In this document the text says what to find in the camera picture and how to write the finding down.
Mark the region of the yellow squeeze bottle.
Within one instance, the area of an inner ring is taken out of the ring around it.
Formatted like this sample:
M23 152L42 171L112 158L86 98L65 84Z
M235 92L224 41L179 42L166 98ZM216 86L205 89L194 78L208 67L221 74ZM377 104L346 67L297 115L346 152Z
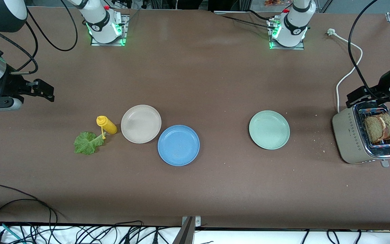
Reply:
M96 118L96 124L101 128L102 131L102 139L105 139L105 132L108 134L116 134L118 129L116 125L108 119L106 116L98 116Z

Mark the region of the beige metal toaster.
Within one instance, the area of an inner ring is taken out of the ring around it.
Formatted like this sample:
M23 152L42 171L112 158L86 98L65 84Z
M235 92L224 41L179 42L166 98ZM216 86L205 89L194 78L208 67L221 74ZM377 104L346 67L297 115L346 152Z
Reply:
M346 108L332 119L335 139L341 158L349 164L381 161L389 166L390 139L371 142L367 133L365 118L388 112L388 108L375 101L363 102Z

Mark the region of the square brown bread slice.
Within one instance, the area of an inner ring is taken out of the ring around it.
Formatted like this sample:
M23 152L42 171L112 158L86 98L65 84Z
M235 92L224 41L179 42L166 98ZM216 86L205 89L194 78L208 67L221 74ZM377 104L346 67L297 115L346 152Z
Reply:
M378 115L366 117L364 124L371 143L378 143L388 137L386 124Z

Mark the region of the green lettuce leaf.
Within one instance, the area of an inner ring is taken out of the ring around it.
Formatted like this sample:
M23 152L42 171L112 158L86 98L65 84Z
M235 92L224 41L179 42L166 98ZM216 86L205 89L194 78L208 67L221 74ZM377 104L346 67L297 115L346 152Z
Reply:
M74 140L74 153L91 155L95 153L96 148L104 144L105 137L96 135L90 131L81 132Z

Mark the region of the beige plate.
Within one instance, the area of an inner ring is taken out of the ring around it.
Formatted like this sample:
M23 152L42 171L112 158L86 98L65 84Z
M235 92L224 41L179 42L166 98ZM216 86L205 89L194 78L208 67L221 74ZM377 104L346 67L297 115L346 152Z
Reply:
M132 143L150 142L160 130L161 115L149 105L136 105L127 110L121 119L121 132Z

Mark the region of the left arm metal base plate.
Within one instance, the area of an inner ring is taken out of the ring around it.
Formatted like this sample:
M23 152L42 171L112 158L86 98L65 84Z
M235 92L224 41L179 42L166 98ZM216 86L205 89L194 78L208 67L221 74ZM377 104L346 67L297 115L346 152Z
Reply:
M270 49L283 50L303 50L303 39L307 31L304 29L291 28L283 26L281 19L271 18L266 21L267 26L270 27L269 33L269 47Z

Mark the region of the metal table edge bracket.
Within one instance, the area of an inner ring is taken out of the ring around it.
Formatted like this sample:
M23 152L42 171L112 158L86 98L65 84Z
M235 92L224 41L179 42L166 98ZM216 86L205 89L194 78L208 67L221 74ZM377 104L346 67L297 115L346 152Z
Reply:
M184 216L182 222L178 244L193 244L195 229L201 226L201 216Z

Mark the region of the pale green plate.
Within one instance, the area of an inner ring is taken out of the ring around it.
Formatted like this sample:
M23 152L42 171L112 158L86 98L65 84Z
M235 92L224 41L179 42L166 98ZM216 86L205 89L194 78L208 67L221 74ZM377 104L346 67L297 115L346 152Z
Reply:
M282 148L290 137L287 120L272 110L263 110L253 115L248 131L252 141L266 150Z

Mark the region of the blue plate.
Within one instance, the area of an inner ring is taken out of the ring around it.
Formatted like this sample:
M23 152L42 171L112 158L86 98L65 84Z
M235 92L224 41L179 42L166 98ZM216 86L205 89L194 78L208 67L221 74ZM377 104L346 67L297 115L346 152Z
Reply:
M186 125L165 129L158 139L160 158L172 166L185 166L196 159L201 144L197 133Z

